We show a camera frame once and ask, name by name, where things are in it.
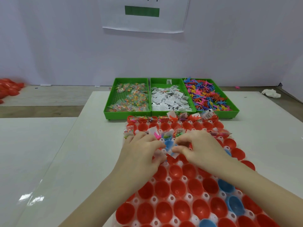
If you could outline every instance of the crumpled tissue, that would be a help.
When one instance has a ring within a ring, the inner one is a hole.
[[[281,94],[278,94],[275,90],[273,89],[264,89],[262,92],[262,94],[265,94],[269,97],[272,97],[272,98],[280,98],[281,97]]]

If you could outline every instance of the green tray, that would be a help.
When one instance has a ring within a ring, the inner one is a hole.
[[[129,95],[129,92],[121,92],[118,93],[116,90],[117,84],[127,84],[127,83],[145,83],[148,87],[149,92],[149,111],[137,111],[137,112],[107,112],[107,108],[109,105],[116,103],[120,99],[125,99],[127,95]],[[150,100],[150,91],[149,91],[149,81],[147,78],[115,78],[115,81],[112,86],[112,90],[109,94],[109,97],[107,99],[105,108],[104,108],[104,115],[106,119],[127,119],[128,116],[151,116],[151,100]]]
[[[166,84],[166,80],[172,80],[172,84]],[[184,85],[184,82],[182,79],[172,79],[172,78],[151,78],[151,88],[153,87],[161,87],[161,88],[167,88],[171,87],[173,85],[177,85],[181,92],[183,92],[186,96],[189,97],[189,94],[187,92],[187,89]],[[188,111],[188,114],[194,114],[196,113],[196,108],[194,106],[194,103],[192,102],[191,98],[188,99],[188,104],[192,111]],[[151,111],[152,116],[164,116],[167,115],[169,111]]]
[[[230,109],[232,109],[232,111],[214,111],[219,118],[231,119],[236,117],[236,115],[239,113],[240,110],[234,105],[234,103],[228,98],[228,96],[225,95],[225,93],[216,85],[216,83],[212,79],[197,79],[197,78],[191,78],[191,79],[206,80],[207,82],[214,85],[216,93],[220,94],[221,97],[224,98],[227,97],[226,103],[230,107]]]

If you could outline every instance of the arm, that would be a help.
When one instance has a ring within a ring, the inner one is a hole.
[[[231,158],[206,131],[192,131],[176,138],[173,152],[209,173],[240,188],[281,227],[301,227],[303,199]],[[187,148],[191,143],[193,151]]]
[[[154,135],[139,132],[129,136],[110,175],[59,227],[103,226],[113,212],[139,190],[166,160],[162,155],[152,160],[154,151],[164,148]]]

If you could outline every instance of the white table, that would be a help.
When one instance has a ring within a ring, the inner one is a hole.
[[[0,226],[16,225],[76,119],[0,119]]]
[[[258,92],[226,94],[240,113],[223,123],[248,159],[259,173],[303,198],[303,123]],[[111,172],[125,123],[105,119],[108,95],[92,93],[18,227],[58,226]],[[110,225],[111,218],[105,226]]]

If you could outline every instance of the green rectangle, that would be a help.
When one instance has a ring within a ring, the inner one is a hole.
[[[172,84],[166,84],[166,80],[172,80]],[[184,82],[182,79],[172,79],[172,78],[151,78],[151,88],[152,87],[160,87],[160,88],[167,88],[171,87],[173,85],[177,85],[179,90],[184,93],[184,95],[189,97],[189,94],[187,92],[187,89],[184,85]],[[188,104],[192,111],[188,111],[188,114],[194,114],[196,113],[196,108],[194,106],[194,103],[192,102],[191,98],[188,99]],[[152,116],[164,116],[169,111],[151,111]]]
[[[148,89],[148,94],[149,94],[149,110],[148,111],[135,111],[135,112],[108,112],[108,106],[111,104],[116,103],[120,99],[125,99],[126,96],[129,94],[129,92],[121,92],[118,93],[116,90],[116,85],[117,84],[134,84],[134,83],[145,83],[146,87]],[[104,115],[106,119],[127,119],[128,116],[151,116],[151,99],[150,99],[150,91],[149,91],[149,81],[147,78],[115,78],[115,81],[112,86],[112,90],[109,94],[109,97],[107,99],[105,108],[104,108]]]
[[[231,119],[231,118],[236,117],[236,115],[239,113],[240,110],[234,105],[234,103],[225,95],[225,93],[216,85],[216,83],[212,79],[197,79],[197,78],[192,78],[192,79],[206,80],[207,82],[213,84],[216,93],[218,93],[223,98],[227,98],[227,100],[225,100],[225,102],[230,107],[230,109],[232,109],[232,111],[214,111],[214,113],[216,113],[216,115],[219,118]]]
[[[159,17],[159,8],[139,7],[139,6],[125,6],[125,15]]]

